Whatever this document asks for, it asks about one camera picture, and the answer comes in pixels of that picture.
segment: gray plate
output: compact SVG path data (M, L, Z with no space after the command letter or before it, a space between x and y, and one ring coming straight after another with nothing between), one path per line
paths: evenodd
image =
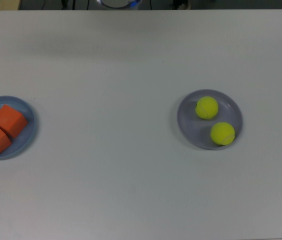
M204 97L215 98L219 104L217 115L211 120L199 118L195 113L197 101ZM181 102L177 111L177 122L183 135L192 144L208 150L220 150L226 146L215 144L210 137L211 128L218 122L228 122L235 129L235 140L239 137L243 127L242 112L237 104L229 96L220 91L202 89L187 95Z

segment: tennis ball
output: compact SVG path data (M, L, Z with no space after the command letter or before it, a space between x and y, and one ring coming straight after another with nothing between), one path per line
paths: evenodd
M219 111L217 101L211 96L200 98L196 104L195 112L202 119L212 119Z
M211 139L218 145L230 144L235 138L235 130L227 122L219 122L211 129Z

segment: white table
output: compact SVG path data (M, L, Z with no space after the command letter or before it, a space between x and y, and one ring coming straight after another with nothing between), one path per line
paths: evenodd
M243 112L226 150L178 130L199 89ZM0 240L282 238L282 10L0 12L0 95L39 120Z

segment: plastic plate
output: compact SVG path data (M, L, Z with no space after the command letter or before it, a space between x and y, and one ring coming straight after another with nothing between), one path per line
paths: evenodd
M0 160L18 155L32 141L36 130L35 115L29 104L14 96L0 96L0 108L4 104L22 113L28 124L16 138L10 138L12 145L0 153Z
M211 120L201 119L195 113L197 101L204 96L215 98L219 104L219 111ZM181 132L188 141L208 150L220 150L232 145L240 136L243 128L242 112L234 100L222 92L210 89L198 90L187 95L178 108L177 121ZM235 139L231 144L219 146L211 140L211 128L218 122L228 122L234 127Z

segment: cable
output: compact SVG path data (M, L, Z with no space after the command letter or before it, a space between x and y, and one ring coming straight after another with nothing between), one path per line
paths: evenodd
M45 6L45 0L44 0L44 3L43 3L43 6L41 7L41 10L43 10L44 6Z

